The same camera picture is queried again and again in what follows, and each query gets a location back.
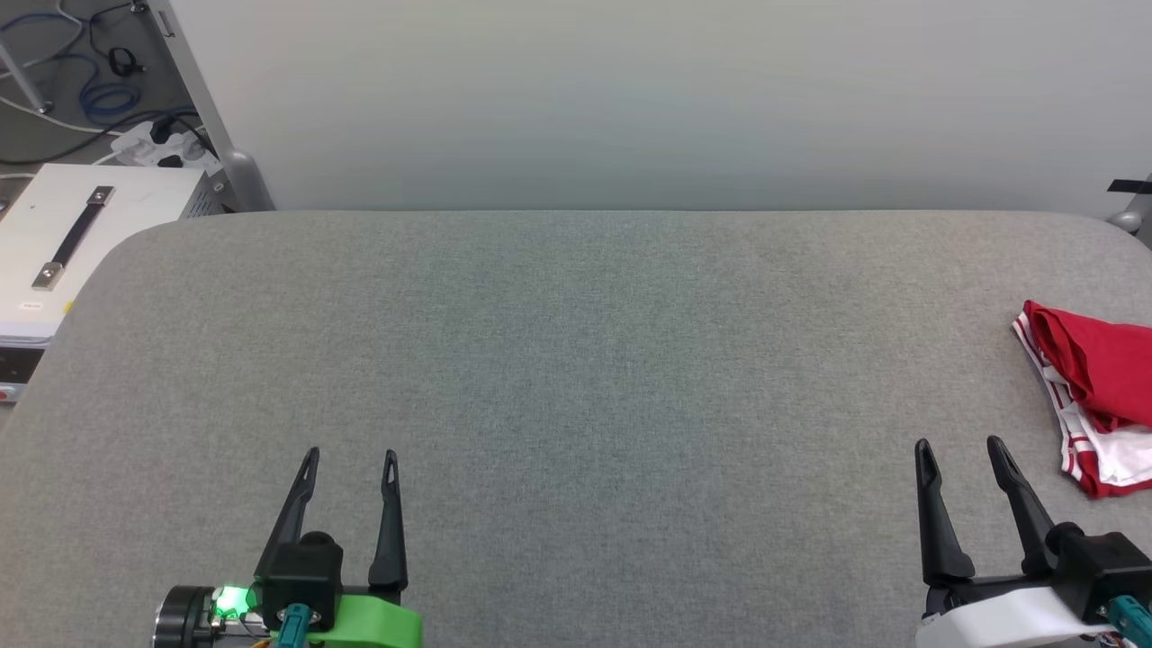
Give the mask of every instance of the glowing green led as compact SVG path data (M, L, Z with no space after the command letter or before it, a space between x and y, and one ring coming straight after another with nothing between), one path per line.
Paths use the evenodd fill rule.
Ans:
M226 619L238 619L248 613L252 606L249 601L251 593L243 587L232 587L226 585L220 588L220 595L215 600L215 615Z

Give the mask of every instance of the white box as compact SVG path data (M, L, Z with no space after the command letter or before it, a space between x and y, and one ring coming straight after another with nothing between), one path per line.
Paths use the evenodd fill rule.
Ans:
M33 289L100 186L113 193L63 273L51 291ZM0 401L18 400L73 300L112 248L156 225L222 212L203 169L45 165L0 212Z

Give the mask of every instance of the metal pole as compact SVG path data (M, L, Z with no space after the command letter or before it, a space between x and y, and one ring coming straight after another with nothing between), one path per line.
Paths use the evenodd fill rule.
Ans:
M8 67L8 73L12 77L16 80L16 84L20 89L24 91L28 97L28 101L32 104L36 112L45 114L52 110L52 101L45 101L44 97L40 96L40 91L36 88L24 74L24 68L12 56L12 52L8 51L8 44L3 42L3 37L0 36L0 60L3 65Z

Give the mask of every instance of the gray fabric surface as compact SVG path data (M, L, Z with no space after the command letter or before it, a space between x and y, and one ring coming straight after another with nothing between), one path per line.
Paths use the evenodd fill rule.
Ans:
M249 579L304 451L305 528L364 582L400 454L427 646L910 646L912 444L985 574L984 449L1089 502L1009 323L1152 324L1152 255L1032 213L271 213L134 236L0 432L0 627L142 646L176 583ZM67 618L46 623L45 615Z

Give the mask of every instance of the folded cloth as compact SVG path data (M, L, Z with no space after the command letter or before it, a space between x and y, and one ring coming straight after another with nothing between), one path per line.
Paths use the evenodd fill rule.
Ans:
M1144 405L1136 402L1139 398L1131 385L1140 378L1152 384L1152 329L1108 324L1030 301L1013 330L1040 372L1056 412L1062 436L1060 468L1092 498L1152 488L1152 427L1130 419L1140 416ZM1132 347L1124 349L1126 344ZM1104 360L1098 363L1098 357ZM1140 357L1149 360L1140 362ZM1124 377L1142 371L1143 376ZM1113 406L1124 414L1096 409Z

